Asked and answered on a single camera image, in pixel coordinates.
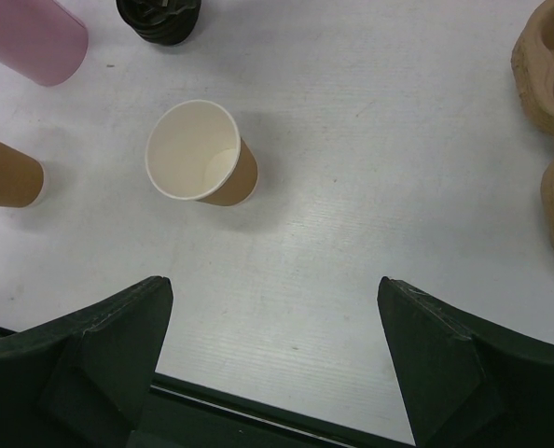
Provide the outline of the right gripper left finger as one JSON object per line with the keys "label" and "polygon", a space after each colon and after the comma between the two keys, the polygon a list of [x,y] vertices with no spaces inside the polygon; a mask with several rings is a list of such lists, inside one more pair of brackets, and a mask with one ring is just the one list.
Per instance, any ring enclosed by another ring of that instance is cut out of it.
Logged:
{"label": "right gripper left finger", "polygon": [[173,307],[152,276],[0,338],[0,447],[124,447],[138,428]]}

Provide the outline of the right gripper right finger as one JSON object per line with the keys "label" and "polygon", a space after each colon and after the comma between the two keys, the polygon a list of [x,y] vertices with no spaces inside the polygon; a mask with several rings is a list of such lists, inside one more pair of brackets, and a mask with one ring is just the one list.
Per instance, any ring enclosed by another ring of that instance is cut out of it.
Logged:
{"label": "right gripper right finger", "polygon": [[419,447],[554,447],[554,344],[388,277],[377,295]]}

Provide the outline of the brown paper coffee cup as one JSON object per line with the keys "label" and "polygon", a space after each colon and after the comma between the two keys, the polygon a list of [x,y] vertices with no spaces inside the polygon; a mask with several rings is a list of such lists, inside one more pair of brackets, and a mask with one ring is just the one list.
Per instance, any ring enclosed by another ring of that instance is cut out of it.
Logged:
{"label": "brown paper coffee cup", "polygon": [[183,202],[233,206],[253,195],[258,164],[225,107],[190,100],[165,112],[151,131],[145,168],[161,194]]}

